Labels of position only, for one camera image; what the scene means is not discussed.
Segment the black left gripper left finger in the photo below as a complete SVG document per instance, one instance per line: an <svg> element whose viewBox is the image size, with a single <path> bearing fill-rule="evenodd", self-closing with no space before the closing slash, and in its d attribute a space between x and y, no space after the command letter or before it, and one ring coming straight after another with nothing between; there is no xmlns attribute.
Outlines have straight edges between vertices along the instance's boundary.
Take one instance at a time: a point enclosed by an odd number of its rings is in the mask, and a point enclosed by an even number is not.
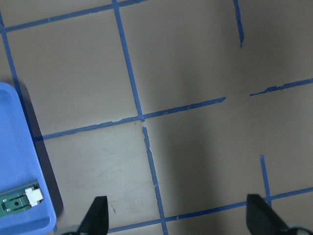
<svg viewBox="0 0 313 235"><path fill-rule="evenodd" d="M108 233L107 196L95 197L77 233L79 235L106 235Z"/></svg>

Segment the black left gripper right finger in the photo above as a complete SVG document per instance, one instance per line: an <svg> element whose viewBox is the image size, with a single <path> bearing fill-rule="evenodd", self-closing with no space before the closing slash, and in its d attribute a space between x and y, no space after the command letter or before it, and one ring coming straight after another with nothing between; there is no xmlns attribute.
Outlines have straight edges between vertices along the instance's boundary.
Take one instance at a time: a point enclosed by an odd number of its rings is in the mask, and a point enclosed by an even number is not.
<svg viewBox="0 0 313 235"><path fill-rule="evenodd" d="M251 233L287 233L289 228L258 194L246 197L246 225Z"/></svg>

